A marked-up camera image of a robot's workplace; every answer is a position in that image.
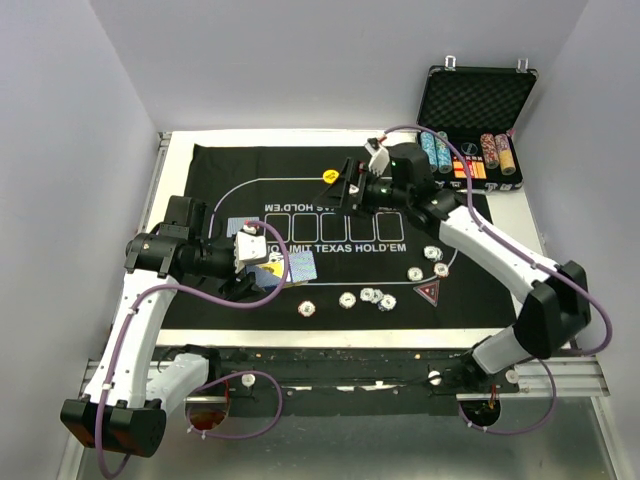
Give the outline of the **blue white chip stack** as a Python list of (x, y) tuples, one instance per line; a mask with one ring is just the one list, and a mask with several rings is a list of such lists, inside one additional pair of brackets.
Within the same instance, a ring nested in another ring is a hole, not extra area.
[(377, 303), (377, 306), (380, 311), (391, 311), (397, 305), (397, 299), (390, 294), (384, 294), (380, 301)]

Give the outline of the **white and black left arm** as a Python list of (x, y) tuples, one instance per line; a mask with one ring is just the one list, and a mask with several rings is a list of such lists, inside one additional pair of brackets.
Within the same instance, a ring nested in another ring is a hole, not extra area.
[(61, 407), (61, 422), (83, 446), (151, 457), (183, 399), (194, 390), (209, 395), (220, 387), (220, 354), (210, 347), (181, 347), (173, 365), (148, 376), (161, 326), (185, 276), (222, 280), (226, 302), (234, 303), (255, 285), (243, 268), (268, 257), (258, 219), (212, 240), (203, 234), (205, 210), (203, 201), (174, 196), (156, 229), (127, 245), (123, 289), (102, 358), (79, 396)]

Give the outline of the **blue back card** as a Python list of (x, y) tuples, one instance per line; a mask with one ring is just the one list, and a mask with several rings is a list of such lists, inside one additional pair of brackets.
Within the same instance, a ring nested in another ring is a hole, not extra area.
[(311, 251), (291, 252), (289, 254), (290, 283), (305, 283), (317, 279), (317, 267)]
[(226, 237), (231, 238), (249, 223), (258, 220), (258, 217), (229, 217), (227, 219)]

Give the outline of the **blue playing card deck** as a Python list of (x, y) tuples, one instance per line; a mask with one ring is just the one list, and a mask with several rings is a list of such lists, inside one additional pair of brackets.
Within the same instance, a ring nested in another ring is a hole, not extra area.
[(279, 252), (272, 252), (266, 263), (252, 265), (247, 271), (255, 275), (256, 285), (265, 291), (275, 289), (283, 276), (284, 257)]

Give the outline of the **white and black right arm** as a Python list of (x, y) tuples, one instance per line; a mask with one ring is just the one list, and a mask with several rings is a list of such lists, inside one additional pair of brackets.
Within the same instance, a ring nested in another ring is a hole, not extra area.
[(515, 322), (483, 339), (443, 374), (456, 389), (480, 392), (507, 367), (529, 358), (545, 360), (591, 321), (585, 270), (526, 252), (487, 224), (462, 195), (437, 187), (426, 152), (416, 143), (365, 146), (369, 163), (347, 159), (337, 179), (315, 199), (345, 215), (397, 210), (409, 223), (458, 250), (503, 284), (521, 303)]

